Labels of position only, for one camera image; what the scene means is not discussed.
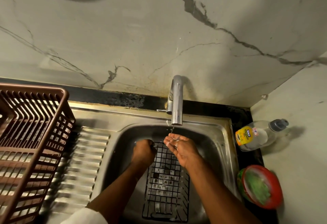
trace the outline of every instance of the forearm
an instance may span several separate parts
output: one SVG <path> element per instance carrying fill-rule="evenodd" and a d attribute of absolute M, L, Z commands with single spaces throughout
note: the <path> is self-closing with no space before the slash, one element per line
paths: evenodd
<path fill-rule="evenodd" d="M 102 214 L 108 224 L 117 223 L 135 189 L 137 181 L 145 170 L 144 167 L 130 164 L 121 176 L 88 204 L 87 208 Z"/>
<path fill-rule="evenodd" d="M 212 224 L 256 224 L 260 221 L 219 181 L 199 156 L 187 165 L 187 171 Z"/>

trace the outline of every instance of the wall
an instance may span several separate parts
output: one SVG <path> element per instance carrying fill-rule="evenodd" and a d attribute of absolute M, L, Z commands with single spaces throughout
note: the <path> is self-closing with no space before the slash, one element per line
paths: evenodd
<path fill-rule="evenodd" d="M 327 0 L 0 0 L 0 76 L 252 106 L 326 49 Z"/>
<path fill-rule="evenodd" d="M 312 65 L 251 108 L 254 120 L 290 123 L 287 137 L 262 149 L 264 164 L 276 173 L 284 193 L 280 224 L 327 220 L 326 82 L 327 65 Z"/>

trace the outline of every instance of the brown plastic dish rack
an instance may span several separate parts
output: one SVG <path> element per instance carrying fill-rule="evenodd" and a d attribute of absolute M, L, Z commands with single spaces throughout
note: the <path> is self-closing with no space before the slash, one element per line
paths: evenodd
<path fill-rule="evenodd" d="M 67 91 L 0 84 L 0 224 L 38 215 L 76 122 Z"/>

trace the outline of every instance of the bottle cap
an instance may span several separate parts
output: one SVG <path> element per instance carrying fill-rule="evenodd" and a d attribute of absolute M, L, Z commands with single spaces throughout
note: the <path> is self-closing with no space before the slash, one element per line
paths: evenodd
<path fill-rule="evenodd" d="M 269 123 L 269 127 L 274 132 L 280 132 L 288 126 L 288 121 L 285 119 L 276 119 Z"/>

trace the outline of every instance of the person's left hand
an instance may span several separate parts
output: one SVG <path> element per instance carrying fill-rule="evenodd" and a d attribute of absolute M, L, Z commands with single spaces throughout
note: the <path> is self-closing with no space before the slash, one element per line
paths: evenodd
<path fill-rule="evenodd" d="M 137 141 L 133 150 L 131 163 L 146 170 L 153 163 L 157 153 L 157 150 L 152 144 L 153 141 L 150 139 Z"/>

